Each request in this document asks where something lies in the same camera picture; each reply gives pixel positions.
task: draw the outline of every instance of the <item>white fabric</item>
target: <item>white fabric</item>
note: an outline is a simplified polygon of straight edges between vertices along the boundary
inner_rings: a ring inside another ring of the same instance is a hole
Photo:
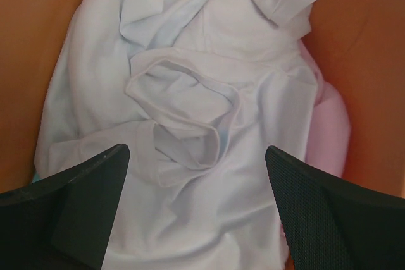
[[[317,84],[297,40],[313,1],[83,1],[35,165],[45,178],[129,146],[104,270],[284,268],[264,155],[305,156]]]

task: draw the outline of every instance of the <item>crumpled white garment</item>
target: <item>crumpled white garment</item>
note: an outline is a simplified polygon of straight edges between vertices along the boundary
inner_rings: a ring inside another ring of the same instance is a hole
[[[127,144],[104,270],[279,270],[265,150],[304,159],[315,0],[84,0],[51,81],[41,177]]]

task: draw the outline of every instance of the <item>laundry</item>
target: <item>laundry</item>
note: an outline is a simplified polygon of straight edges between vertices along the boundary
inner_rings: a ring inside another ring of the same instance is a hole
[[[83,0],[35,166],[45,178],[129,146],[104,270],[284,268],[265,150],[322,163],[307,152],[324,140],[310,129],[328,128],[312,123],[316,107],[334,105],[347,123],[339,95],[301,54],[314,1]],[[330,157],[344,157],[344,138]]]

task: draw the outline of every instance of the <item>white cloth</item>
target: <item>white cloth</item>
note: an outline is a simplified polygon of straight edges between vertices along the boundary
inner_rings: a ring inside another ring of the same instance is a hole
[[[42,178],[115,144],[130,164],[104,270],[279,270],[265,150],[304,159],[315,0],[84,0],[51,81]]]

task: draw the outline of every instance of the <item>pink fabric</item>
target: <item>pink fabric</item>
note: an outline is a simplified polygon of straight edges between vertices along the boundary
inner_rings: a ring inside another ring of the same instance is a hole
[[[314,59],[300,42],[301,55],[314,71],[318,95],[309,129],[306,162],[322,171],[341,177],[349,147],[350,122],[337,90],[324,81]]]

